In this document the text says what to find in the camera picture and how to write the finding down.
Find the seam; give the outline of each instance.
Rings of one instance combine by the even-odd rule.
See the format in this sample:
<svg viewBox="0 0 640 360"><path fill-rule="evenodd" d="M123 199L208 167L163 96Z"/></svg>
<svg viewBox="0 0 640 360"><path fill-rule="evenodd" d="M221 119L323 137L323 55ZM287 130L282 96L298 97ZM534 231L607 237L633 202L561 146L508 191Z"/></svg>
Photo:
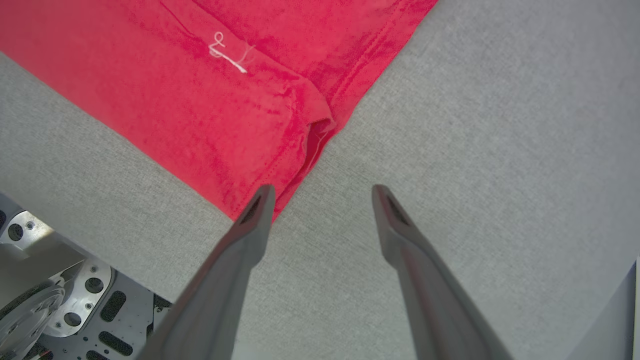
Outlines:
<svg viewBox="0 0 640 360"><path fill-rule="evenodd" d="M349 87L349 85L353 82L353 80L356 78L356 75L360 72L360 69L364 65L367 65L367 62L364 61L364 58L365 57L370 57L371 54L369 54L369 53L370 52L373 53L372 50L374 48L378 47L380 39L387 35L387 33L388 33L389 29L390 29L390 23L397 19L397 14L400 12L399 10L401 8L401 5L404 4L405 2L406 2L406 0L399 0L397 2L396 8L394 9L393 14L391 14L389 19L385 22L385 25L382 27L382 29L380 29L380 31L373 38L373 40L371 42L371 45L369 45L367 47L367 49L362 52L362 55L360 55L360 57L358 57L358 60L356 61L355 66L352 68L352 70L349 72L349 74L347 74L347 76L345 76L344 79L340 82L340 85L336 88L334 93L332 93L330 96L327 97L329 103L331 103L333 101L333 99L336 96L338 96L341 92L345 91L345 89L347 89Z"/></svg>
<svg viewBox="0 0 640 360"><path fill-rule="evenodd" d="M294 118L295 115L298 114L298 102L296 101L298 97L297 97L297 93L296 93L295 90L292 90L291 94L292 94L292 98L293 98L292 99L292 104L291 104L291 114L292 114L291 118ZM273 172L279 167L280 163L282 162L282 154L285 152L285 150L286 150L286 147L282 146L281 149L274 156L273 160L271 160L271 163L251 183L251 185L249 186L249 189L252 189L256 185L256 183L258 181L264 181L265 179L269 179L273 175ZM250 192L247 193L244 196L243 201L240 202L240 204L238 204L236 206L236 208L232 212L237 213L239 210L244 209L244 207L247 206L247 202L249 201L250 198L253 197L253 195L254 195L253 193L250 193ZM279 198L279 196L276 193L276 202L278 201L278 198Z"/></svg>
<svg viewBox="0 0 640 360"><path fill-rule="evenodd" d="M164 2L162 2L162 1L161 1L161 2L160 2L160 5L162 5L162 7L163 7L163 8L165 8L165 9L166 9L166 11L168 11L168 12L171 14L171 16L172 16L172 17L173 17L173 18L178 22L178 24L180 24L180 26L182 26L182 28L184 29L184 31L186 31L186 32L189 34L189 37L194 38L194 39L196 39L196 40L200 40L200 41L202 41L202 39L200 39L200 37L198 37L197 35L195 35L194 33L192 33L192 32L191 32L191 30L189 30L189 28L187 28L187 27L182 23L182 21L180 21L180 19L176 16L176 14L175 14L173 11L171 11L171 9L169 9L169 7L168 7L168 6L166 6Z"/></svg>

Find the screw hole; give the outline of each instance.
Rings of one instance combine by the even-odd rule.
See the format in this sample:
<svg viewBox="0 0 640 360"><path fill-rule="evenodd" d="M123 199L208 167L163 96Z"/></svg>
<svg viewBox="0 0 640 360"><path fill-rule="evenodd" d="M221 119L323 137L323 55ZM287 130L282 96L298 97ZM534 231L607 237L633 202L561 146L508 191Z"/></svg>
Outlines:
<svg viewBox="0 0 640 360"><path fill-rule="evenodd" d="M9 234L9 239L13 241L20 241L20 239L22 239L24 231L22 230L22 226L18 224L11 224L7 229L7 233Z"/></svg>
<svg viewBox="0 0 640 360"><path fill-rule="evenodd" d="M102 331L100 334L98 334L98 340L124 356L133 354L133 348L131 347L131 345L127 344L121 339L118 339L117 336L114 336L110 332Z"/></svg>
<svg viewBox="0 0 640 360"><path fill-rule="evenodd" d="M82 319L80 319L80 315L76 313L66 313L64 319L69 326L74 327L80 325L80 323L82 322Z"/></svg>
<svg viewBox="0 0 640 360"><path fill-rule="evenodd" d="M86 290L90 293L97 294L102 291L102 289L104 289L104 285L102 283L102 280L98 279L97 277L92 277L84 283L84 288L86 288Z"/></svg>
<svg viewBox="0 0 640 360"><path fill-rule="evenodd" d="M126 301L127 295L125 295L125 293L120 290L114 291L102 307L100 318L105 322L112 322Z"/></svg>

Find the metal plate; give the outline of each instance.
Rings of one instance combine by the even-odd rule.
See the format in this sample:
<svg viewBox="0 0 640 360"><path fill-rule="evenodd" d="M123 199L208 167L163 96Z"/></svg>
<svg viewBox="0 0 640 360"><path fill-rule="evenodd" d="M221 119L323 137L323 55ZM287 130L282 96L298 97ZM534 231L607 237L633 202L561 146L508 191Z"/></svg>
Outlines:
<svg viewBox="0 0 640 360"><path fill-rule="evenodd" d="M12 229L14 228L20 229L22 232L19 240L16 240L16 236L12 236ZM40 221L33 214L23 211L8 221L2 235L0 235L0 243L13 243L20 249L26 250L34 242L45 238L53 232L50 226Z"/></svg>
<svg viewBox="0 0 640 360"><path fill-rule="evenodd" d="M2 235L4 226L8 223L9 219L13 218L21 211L22 208L20 208L18 204L0 193L0 236Z"/></svg>
<svg viewBox="0 0 640 360"><path fill-rule="evenodd" d="M154 329L160 326L164 317L171 311L170 307L156 306L154 307Z"/></svg>
<svg viewBox="0 0 640 360"><path fill-rule="evenodd" d="M65 300L53 314L43 333L64 338L81 331L87 319L95 312L102 296L108 291L112 272L111 267L102 261L86 259L53 277L55 283L64 286ZM74 315L70 314L77 315L79 322L74 322Z"/></svg>
<svg viewBox="0 0 640 360"><path fill-rule="evenodd" d="M116 292L126 295L126 301L114 319L106 322L100 313ZM109 360L135 359L147 342L147 327L154 321L154 294L127 276L116 273L113 285L105 295L84 329L67 338L43 335L40 343L54 354L54 360L86 359L86 353L96 351ZM107 332L124 341L132 348L129 356L118 353L99 339L101 332Z"/></svg>
<svg viewBox="0 0 640 360"><path fill-rule="evenodd" d="M19 240L15 240L16 230L21 235ZM40 240L53 234L54 230L47 224L30 212L21 211L7 222L0 236L0 243L10 243L23 251L30 251L42 245L39 243ZM87 258L82 263L52 276L50 279L54 284L64 287L65 298L58 311L51 316L51 322L44 329L44 334L61 338L81 330L111 285L112 272L106 263L95 258ZM102 289L92 293L85 286L89 279L99 281Z"/></svg>

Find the red fabric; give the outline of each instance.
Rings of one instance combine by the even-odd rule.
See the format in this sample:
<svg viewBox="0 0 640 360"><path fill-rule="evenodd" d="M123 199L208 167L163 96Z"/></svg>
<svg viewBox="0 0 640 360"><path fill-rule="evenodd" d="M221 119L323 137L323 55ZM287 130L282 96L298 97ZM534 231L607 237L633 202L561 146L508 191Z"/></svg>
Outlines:
<svg viewBox="0 0 640 360"><path fill-rule="evenodd" d="M435 1L0 0L0 49L229 217L264 183L278 214Z"/></svg>

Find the red cloth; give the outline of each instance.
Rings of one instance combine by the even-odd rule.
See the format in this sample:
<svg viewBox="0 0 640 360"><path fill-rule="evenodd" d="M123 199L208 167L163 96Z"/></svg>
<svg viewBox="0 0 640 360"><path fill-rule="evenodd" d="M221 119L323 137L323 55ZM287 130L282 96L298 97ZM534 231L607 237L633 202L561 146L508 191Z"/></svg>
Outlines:
<svg viewBox="0 0 640 360"><path fill-rule="evenodd" d="M0 49L229 217L265 183L278 214L435 2L0 0Z"/></svg>

